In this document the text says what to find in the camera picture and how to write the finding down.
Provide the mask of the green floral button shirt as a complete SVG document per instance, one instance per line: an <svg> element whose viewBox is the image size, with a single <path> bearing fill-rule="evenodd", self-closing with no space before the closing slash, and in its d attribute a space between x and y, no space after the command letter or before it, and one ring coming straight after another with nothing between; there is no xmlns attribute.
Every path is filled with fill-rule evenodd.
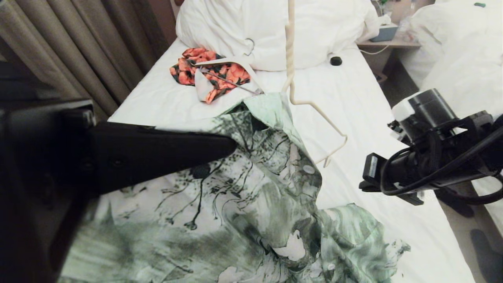
<svg viewBox="0 0 503 283"><path fill-rule="evenodd" d="M100 197L58 283L390 283L410 251L355 204L317 208L322 176L280 94L176 129L237 148Z"/></svg>

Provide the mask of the white plastic hanger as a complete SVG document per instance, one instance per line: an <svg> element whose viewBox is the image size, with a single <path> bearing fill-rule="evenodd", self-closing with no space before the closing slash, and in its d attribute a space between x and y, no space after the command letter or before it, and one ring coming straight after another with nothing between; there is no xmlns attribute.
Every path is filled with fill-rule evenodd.
<svg viewBox="0 0 503 283"><path fill-rule="evenodd" d="M230 56L230 57L223 57L221 59L215 59L215 60L211 60L211 61L199 62L199 63L196 63L194 66L198 67L198 68L203 68L206 66L217 66L217 65L222 65L222 64L226 64L226 63L236 63L239 66L243 67L244 70L246 70L248 72L248 74L250 76L250 81L253 82L257 86L257 90L252 91L248 88L242 87L241 85L238 85L236 83L232 83L234 86L236 86L237 88L241 88L247 92L250 92L254 96L262 95L265 93L265 91L262 88L262 83L261 83L259 77L257 76L254 69L249 64L250 63L249 54L245 53L242 56Z"/></svg>

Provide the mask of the black slipper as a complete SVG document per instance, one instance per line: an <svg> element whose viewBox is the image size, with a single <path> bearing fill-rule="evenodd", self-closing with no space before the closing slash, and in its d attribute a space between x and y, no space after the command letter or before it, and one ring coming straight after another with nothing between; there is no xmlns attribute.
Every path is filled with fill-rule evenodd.
<svg viewBox="0 0 503 283"><path fill-rule="evenodd" d="M447 190L437 189L434 192L435 192L435 195L439 201L441 201L446 206L453 209L459 215L466 217L466 218L474 217L475 213L474 213L473 209L468 204L466 204L464 201L449 194L447 192Z"/></svg>
<svg viewBox="0 0 503 283"><path fill-rule="evenodd" d="M485 233L479 229L470 231L480 272L487 283L503 283L503 254L494 251Z"/></svg>

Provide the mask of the orange floral garment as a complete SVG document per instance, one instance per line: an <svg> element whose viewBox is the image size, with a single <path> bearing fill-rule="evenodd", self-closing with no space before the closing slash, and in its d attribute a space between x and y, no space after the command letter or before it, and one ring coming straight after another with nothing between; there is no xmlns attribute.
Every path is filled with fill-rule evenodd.
<svg viewBox="0 0 503 283"><path fill-rule="evenodd" d="M196 63L223 59L223 56L204 48L189 48L169 71L181 85L200 88L200 100L210 104L239 85L250 83L250 74L235 62L196 66Z"/></svg>

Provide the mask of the bed with white sheet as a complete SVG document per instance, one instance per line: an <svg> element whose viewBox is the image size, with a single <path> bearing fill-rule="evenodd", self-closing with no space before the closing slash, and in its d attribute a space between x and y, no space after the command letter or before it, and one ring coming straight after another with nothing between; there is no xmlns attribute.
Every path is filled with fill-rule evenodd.
<svg viewBox="0 0 503 283"><path fill-rule="evenodd" d="M176 129L185 123L215 118L253 97L235 89L210 105L199 102L195 88L178 84L169 71L186 49L176 40L110 117L110 122ZM322 176L317 208L355 204L383 224L392 240L410 245L410 251L404 252L398 261L390 283L475 283L433 192L425 194L424 205L412 206L398 198L359 190L366 155L390 154L403 145L386 127L392 120L391 109L363 56L349 48L343 50L342 57L339 67L324 62L297 70L295 75L295 98L317 104L348 136L345 147L333 154L329 166L323 168L323 162L315 161L341 145L344 138L309 106L290 106L293 127ZM286 79L285 72L258 70L257 76L265 94L279 94Z"/></svg>

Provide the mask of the neighbouring bed white sheet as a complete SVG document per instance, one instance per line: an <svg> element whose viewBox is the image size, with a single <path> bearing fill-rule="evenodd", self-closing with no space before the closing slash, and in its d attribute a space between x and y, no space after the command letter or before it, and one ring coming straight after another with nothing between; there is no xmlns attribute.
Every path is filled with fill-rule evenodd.
<svg viewBox="0 0 503 283"><path fill-rule="evenodd" d="M477 195L490 195L503 188L503 184L496 177L484 177L471 181ZM498 233L503 237L503 198L496 202L479 205L483 208L496 226Z"/></svg>

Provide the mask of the wooden nightstand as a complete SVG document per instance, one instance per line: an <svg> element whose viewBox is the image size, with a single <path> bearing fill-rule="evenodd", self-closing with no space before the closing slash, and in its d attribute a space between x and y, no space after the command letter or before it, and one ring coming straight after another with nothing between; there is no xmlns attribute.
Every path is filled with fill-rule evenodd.
<svg viewBox="0 0 503 283"><path fill-rule="evenodd" d="M420 44L394 38L384 42L367 40L357 44L357 47L372 71L387 74L394 68L400 50L416 50L420 48Z"/></svg>

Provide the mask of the blue tissue box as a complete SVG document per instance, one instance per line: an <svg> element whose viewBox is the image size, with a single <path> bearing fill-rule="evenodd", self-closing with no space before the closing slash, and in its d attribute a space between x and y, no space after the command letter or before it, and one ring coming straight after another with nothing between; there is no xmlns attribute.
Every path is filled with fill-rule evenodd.
<svg viewBox="0 0 503 283"><path fill-rule="evenodd" d="M379 28L379 34L376 37L370 38L371 42L384 42L391 41L395 34L397 33L398 25L391 23L388 25L381 25Z"/></svg>

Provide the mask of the white crumpled duvet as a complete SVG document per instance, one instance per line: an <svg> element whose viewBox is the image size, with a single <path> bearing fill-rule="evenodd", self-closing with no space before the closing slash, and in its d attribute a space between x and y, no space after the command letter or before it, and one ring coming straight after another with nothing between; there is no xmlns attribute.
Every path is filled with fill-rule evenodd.
<svg viewBox="0 0 503 283"><path fill-rule="evenodd" d="M437 89L460 117L503 115L503 0L436 0L413 14L407 34L420 48L400 61L419 90Z"/></svg>

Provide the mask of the white pillow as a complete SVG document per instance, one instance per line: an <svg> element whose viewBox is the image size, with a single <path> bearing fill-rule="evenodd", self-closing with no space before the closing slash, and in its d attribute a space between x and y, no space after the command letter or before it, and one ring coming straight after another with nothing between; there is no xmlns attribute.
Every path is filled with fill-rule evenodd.
<svg viewBox="0 0 503 283"><path fill-rule="evenodd" d="M296 69L318 66L379 34L370 0L294 0ZM286 69L288 0L185 0L176 34L188 47L247 56L255 70Z"/></svg>

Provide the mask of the small green plant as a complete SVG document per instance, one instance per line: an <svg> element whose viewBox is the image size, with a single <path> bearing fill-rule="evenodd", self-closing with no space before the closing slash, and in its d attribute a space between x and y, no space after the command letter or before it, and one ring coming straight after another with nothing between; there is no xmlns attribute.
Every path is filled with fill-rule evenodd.
<svg viewBox="0 0 503 283"><path fill-rule="evenodd" d="M392 15L393 3L392 0L371 0L372 5L376 9L376 13L379 17Z"/></svg>

